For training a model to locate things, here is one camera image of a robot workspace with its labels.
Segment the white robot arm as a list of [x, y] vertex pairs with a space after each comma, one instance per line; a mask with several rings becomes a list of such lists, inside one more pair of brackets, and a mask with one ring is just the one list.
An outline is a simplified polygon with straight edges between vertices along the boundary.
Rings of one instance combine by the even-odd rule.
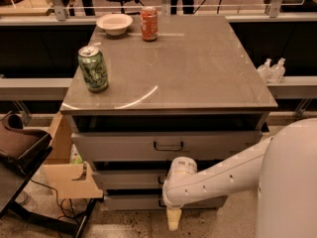
[[246, 150], [199, 171], [190, 158], [171, 163], [162, 188], [168, 229], [181, 208], [258, 190], [256, 238], [317, 238], [317, 119], [296, 121]]

